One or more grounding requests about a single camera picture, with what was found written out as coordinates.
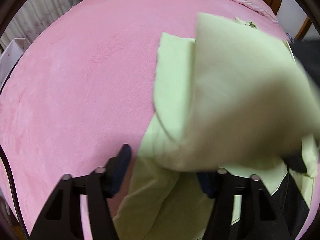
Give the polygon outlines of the green and black hooded jacket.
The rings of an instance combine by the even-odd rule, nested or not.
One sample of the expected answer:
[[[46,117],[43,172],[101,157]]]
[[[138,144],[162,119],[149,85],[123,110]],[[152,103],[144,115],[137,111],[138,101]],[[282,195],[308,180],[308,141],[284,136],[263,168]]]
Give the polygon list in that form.
[[[218,168],[257,174],[298,236],[318,175],[319,89],[286,41],[199,14],[195,38],[162,34],[153,105],[120,239],[202,239],[214,201],[197,173]]]

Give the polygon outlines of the white floral curtain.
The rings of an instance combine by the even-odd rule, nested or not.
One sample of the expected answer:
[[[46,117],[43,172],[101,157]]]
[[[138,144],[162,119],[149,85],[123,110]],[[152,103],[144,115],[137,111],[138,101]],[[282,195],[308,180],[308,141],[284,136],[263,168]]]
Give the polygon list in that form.
[[[6,48],[14,38],[25,38],[26,46],[72,7],[72,0],[27,0],[11,20],[1,46]]]

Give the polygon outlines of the brown wooden nightstand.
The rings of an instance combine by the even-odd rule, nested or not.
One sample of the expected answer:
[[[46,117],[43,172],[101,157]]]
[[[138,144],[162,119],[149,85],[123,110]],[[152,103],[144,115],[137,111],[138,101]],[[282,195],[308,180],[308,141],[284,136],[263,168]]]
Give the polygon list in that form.
[[[295,39],[294,39],[289,33],[286,33],[286,35],[287,35],[288,40],[289,40],[291,43],[295,43]]]

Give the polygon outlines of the flat pink pillow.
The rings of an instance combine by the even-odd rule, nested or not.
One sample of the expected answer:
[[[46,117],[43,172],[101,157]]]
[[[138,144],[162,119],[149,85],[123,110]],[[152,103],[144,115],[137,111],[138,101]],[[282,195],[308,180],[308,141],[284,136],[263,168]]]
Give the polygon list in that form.
[[[278,19],[271,7],[263,0],[233,0],[271,20],[273,23],[278,24]]]

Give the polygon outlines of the white storage box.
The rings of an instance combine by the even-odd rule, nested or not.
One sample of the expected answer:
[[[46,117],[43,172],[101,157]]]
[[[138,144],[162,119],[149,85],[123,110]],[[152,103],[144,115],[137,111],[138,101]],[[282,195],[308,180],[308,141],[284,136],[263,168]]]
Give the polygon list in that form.
[[[14,38],[4,50],[0,59],[0,82],[1,88],[15,64],[25,52],[25,38]]]

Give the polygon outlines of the pink bed sheet mattress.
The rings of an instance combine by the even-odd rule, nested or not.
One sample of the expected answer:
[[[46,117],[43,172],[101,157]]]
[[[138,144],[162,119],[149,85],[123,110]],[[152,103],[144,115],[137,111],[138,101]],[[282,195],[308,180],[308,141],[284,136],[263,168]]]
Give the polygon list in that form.
[[[64,173],[88,174],[123,144],[135,166],[155,113],[161,36],[195,38],[199,14],[240,19],[288,43],[278,24],[233,0],[84,0],[30,45],[1,94],[1,145],[27,226]]]

